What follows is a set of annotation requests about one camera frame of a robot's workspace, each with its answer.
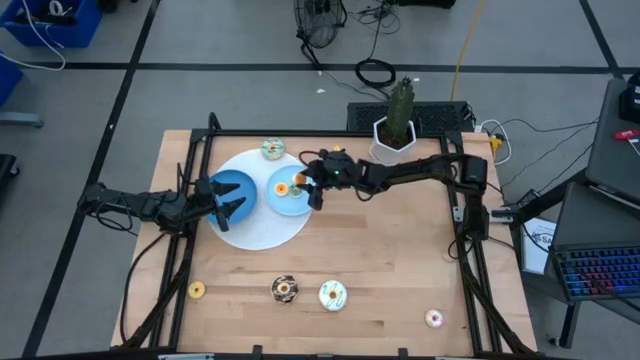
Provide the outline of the black perforated computer case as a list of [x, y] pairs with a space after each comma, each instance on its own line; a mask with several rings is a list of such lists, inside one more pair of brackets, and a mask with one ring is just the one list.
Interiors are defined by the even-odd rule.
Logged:
[[[355, 102], [347, 106], [347, 131], [366, 132], [388, 113], [384, 102]], [[466, 101], [416, 102], [411, 119], [417, 134], [472, 132], [476, 117]]]

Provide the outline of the dark blue plate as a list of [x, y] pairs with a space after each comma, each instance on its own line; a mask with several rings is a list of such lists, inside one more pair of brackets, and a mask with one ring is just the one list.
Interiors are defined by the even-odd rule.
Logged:
[[225, 195], [216, 195], [215, 199], [219, 203], [232, 202], [241, 197], [245, 202], [227, 220], [230, 225], [234, 225], [245, 220], [253, 211], [257, 202], [257, 187], [253, 179], [246, 173], [239, 170], [223, 170], [210, 177], [211, 182], [235, 183], [239, 187]]

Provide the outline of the large green iced donut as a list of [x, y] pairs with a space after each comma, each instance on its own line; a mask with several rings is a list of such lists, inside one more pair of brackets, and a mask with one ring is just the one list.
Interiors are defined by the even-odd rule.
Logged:
[[262, 156], [270, 161], [275, 161], [282, 158], [286, 153], [285, 143], [275, 137], [270, 137], [264, 140], [261, 145]]

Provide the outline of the white faceted plant pot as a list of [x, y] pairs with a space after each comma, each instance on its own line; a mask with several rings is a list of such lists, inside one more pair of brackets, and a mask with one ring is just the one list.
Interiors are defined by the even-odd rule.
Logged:
[[382, 165], [394, 165], [402, 162], [411, 152], [416, 143], [414, 123], [409, 120], [407, 125], [408, 143], [400, 148], [394, 148], [382, 141], [381, 129], [387, 117], [383, 117], [373, 124], [373, 140], [369, 149], [370, 156]]

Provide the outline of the laptop with rainbow keyboard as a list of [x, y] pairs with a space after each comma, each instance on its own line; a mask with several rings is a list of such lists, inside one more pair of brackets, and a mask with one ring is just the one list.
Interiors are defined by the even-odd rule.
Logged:
[[570, 301], [640, 298], [640, 209], [569, 186], [550, 261]]

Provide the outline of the light blue plate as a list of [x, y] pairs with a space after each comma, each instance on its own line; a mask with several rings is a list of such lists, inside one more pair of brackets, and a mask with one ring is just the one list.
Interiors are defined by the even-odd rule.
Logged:
[[[309, 213], [311, 207], [308, 205], [309, 194], [302, 190], [300, 197], [294, 198], [289, 195], [279, 197], [275, 194], [274, 188], [277, 183], [284, 182], [289, 187], [295, 185], [293, 183], [293, 176], [295, 173], [301, 173], [305, 169], [302, 165], [289, 165], [280, 168], [275, 171], [269, 178], [266, 185], [266, 199], [269, 205], [277, 213], [285, 216], [301, 216]], [[314, 182], [307, 177], [306, 184], [313, 184]]]

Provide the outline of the black floor fan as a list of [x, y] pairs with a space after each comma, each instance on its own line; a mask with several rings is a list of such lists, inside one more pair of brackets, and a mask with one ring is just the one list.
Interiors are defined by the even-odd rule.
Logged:
[[329, 46], [345, 26], [347, 11], [343, 0], [293, 0], [293, 10], [301, 53], [320, 70], [315, 50]]

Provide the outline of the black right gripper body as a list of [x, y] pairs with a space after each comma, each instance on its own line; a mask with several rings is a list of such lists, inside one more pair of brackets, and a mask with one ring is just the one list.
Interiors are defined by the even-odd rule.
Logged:
[[313, 210], [321, 210], [325, 190], [362, 190], [363, 163], [354, 160], [344, 150], [321, 149], [318, 158], [308, 163], [308, 176], [314, 182], [308, 188], [308, 205]]

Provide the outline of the grey metal bar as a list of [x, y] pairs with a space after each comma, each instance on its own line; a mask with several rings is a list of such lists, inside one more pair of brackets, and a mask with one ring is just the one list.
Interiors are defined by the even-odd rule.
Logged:
[[32, 126], [42, 128], [44, 121], [35, 113], [0, 111], [0, 125]]

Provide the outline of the white round placemat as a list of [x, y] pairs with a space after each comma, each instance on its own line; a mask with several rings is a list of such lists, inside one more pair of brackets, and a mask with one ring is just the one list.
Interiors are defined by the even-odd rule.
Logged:
[[214, 233], [224, 242], [244, 250], [265, 250], [280, 246], [296, 236], [311, 216], [311, 211], [301, 216], [285, 216], [271, 208], [266, 199], [266, 185], [271, 175], [282, 167], [302, 165], [290, 154], [270, 161], [259, 149], [241, 152], [226, 161], [218, 170], [239, 170], [249, 175], [257, 187], [257, 202], [251, 214], [242, 222], [229, 225], [222, 232], [213, 215], [207, 220]]

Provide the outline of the large white iced donut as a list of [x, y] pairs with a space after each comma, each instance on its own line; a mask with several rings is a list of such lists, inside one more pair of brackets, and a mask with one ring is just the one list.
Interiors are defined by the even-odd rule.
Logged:
[[325, 310], [337, 312], [345, 307], [348, 292], [341, 282], [328, 280], [321, 285], [318, 292], [318, 299]]

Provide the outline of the blue plastic bin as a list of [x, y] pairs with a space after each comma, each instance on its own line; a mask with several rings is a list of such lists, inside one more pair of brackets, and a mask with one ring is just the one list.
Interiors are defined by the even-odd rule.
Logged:
[[10, 0], [0, 27], [26, 47], [89, 46], [102, 19], [96, 0]]
[[0, 108], [6, 103], [22, 77], [23, 72], [18, 66], [7, 60], [4, 53], [0, 51]]

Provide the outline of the white paper sheet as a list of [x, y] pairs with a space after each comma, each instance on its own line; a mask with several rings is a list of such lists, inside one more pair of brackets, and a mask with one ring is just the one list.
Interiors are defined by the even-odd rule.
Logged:
[[522, 229], [522, 266], [525, 272], [543, 275], [553, 242], [556, 224], [534, 218]]

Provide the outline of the green cactus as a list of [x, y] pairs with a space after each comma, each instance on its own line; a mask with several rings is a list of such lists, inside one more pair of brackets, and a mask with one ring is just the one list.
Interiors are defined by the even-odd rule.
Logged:
[[400, 149], [409, 143], [414, 98], [412, 80], [405, 76], [391, 92], [387, 117], [380, 130], [381, 141], [386, 145]]

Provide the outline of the large chocolate iced donut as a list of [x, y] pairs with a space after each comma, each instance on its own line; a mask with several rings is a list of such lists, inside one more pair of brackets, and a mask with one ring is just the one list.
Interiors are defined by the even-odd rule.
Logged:
[[292, 275], [281, 275], [274, 279], [271, 294], [276, 302], [289, 304], [299, 294], [299, 285]]

